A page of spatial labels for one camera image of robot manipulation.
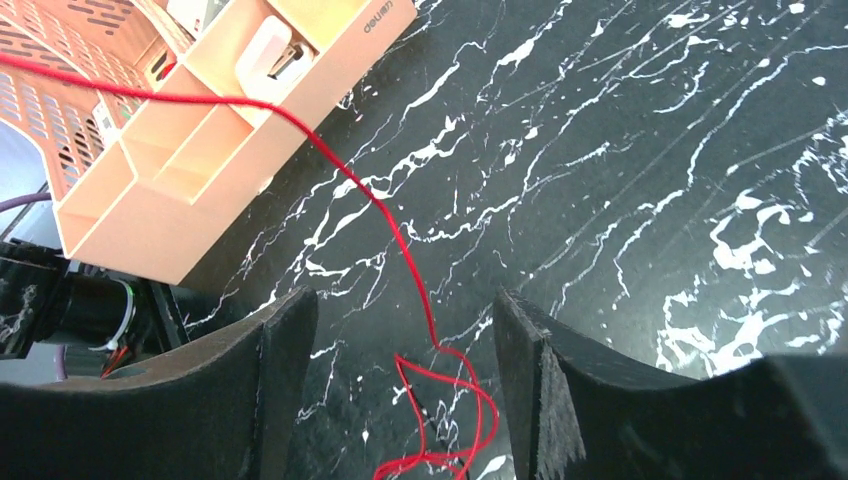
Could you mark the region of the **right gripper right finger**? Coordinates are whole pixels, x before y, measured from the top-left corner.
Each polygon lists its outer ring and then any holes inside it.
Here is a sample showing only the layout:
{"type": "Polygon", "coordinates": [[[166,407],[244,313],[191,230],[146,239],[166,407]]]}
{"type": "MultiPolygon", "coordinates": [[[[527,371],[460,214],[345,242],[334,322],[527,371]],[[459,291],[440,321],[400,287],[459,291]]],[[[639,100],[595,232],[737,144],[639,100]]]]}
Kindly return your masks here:
{"type": "Polygon", "coordinates": [[[770,355],[706,380],[630,358],[502,290],[495,345],[520,479],[843,479],[847,359],[770,355]]]}

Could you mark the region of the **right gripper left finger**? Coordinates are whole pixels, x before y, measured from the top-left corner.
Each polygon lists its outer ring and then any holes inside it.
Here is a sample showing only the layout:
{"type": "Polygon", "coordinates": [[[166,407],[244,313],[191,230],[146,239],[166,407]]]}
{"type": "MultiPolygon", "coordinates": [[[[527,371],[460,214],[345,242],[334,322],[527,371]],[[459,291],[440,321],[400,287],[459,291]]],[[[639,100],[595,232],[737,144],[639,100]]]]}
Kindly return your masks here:
{"type": "Polygon", "coordinates": [[[103,379],[1,388],[5,479],[279,479],[318,323],[308,287],[103,379]]]}

